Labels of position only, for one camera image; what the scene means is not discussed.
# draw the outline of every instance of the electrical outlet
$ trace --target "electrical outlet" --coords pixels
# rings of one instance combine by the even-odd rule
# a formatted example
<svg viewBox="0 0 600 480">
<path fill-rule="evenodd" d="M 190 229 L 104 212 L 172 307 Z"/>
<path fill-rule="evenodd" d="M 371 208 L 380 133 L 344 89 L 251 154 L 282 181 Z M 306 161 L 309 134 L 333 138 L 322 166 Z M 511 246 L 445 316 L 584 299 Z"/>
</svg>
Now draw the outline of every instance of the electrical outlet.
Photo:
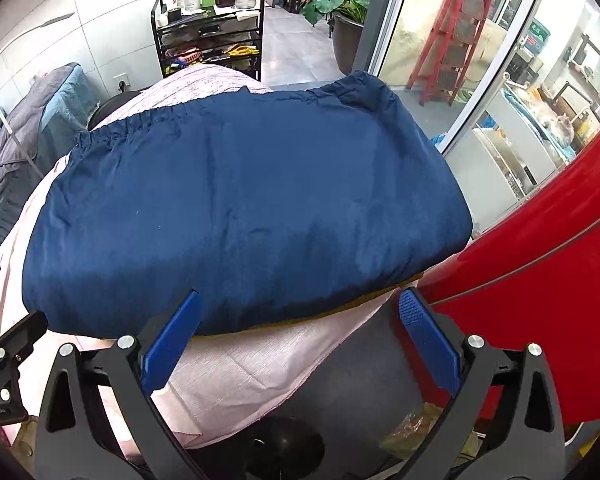
<svg viewBox="0 0 600 480">
<path fill-rule="evenodd" d="M 116 87 L 120 88 L 120 82 L 123 81 L 125 83 L 125 90 L 129 90 L 131 85 L 129 84 L 129 76 L 126 73 L 118 74 L 113 76 L 113 81 L 116 82 Z"/>
</svg>

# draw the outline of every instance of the potted plant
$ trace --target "potted plant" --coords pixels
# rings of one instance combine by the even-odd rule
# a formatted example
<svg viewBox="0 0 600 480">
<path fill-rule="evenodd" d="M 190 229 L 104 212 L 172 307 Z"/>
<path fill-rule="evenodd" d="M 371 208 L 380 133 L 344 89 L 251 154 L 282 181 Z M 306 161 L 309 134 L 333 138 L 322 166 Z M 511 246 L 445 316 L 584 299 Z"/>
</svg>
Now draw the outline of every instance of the potted plant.
<svg viewBox="0 0 600 480">
<path fill-rule="evenodd" d="M 302 7 L 302 15 L 312 25 L 330 15 L 333 51 L 343 74 L 351 73 L 368 7 L 369 0 L 308 0 Z"/>
</svg>

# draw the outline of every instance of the white tiled wall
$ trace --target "white tiled wall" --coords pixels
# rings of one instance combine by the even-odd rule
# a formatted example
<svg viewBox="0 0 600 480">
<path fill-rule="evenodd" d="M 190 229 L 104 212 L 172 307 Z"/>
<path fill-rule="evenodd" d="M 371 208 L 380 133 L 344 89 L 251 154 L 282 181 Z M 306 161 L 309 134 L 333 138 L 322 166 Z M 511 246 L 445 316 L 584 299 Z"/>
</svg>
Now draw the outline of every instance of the white tiled wall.
<svg viewBox="0 0 600 480">
<path fill-rule="evenodd" d="M 3 0 L 0 48 L 17 34 L 50 18 L 63 22 L 16 40 L 0 56 L 0 104 L 11 110 L 29 91 L 37 72 L 79 63 L 102 100 L 118 92 L 113 76 L 126 72 L 132 89 L 160 76 L 150 24 L 155 0 Z"/>
</svg>

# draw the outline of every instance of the black rolling cart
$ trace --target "black rolling cart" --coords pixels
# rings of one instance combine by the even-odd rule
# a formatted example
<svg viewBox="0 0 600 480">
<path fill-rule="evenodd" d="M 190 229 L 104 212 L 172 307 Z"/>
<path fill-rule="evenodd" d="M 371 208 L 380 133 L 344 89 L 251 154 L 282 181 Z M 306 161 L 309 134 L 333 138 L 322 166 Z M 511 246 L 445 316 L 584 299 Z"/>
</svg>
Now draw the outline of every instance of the black rolling cart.
<svg viewBox="0 0 600 480">
<path fill-rule="evenodd" d="M 156 17 L 166 12 L 163 0 L 151 10 L 151 26 L 162 77 L 187 66 L 211 63 L 226 66 L 260 81 L 264 0 L 257 16 L 239 20 L 241 11 L 216 14 L 213 7 L 159 27 Z"/>
</svg>

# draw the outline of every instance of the plant pot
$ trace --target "plant pot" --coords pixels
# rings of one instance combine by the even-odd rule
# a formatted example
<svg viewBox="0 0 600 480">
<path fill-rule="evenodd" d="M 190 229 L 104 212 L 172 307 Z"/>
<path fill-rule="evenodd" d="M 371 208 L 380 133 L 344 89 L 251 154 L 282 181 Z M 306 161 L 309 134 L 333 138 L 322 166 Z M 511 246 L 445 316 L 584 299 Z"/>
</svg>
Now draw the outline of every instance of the plant pot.
<svg viewBox="0 0 600 480">
<path fill-rule="evenodd" d="M 333 35 L 333 52 L 340 71 L 347 75 L 353 68 L 353 60 L 356 59 L 358 43 L 362 34 L 362 25 L 346 18 L 339 12 L 331 13 Z"/>
</svg>

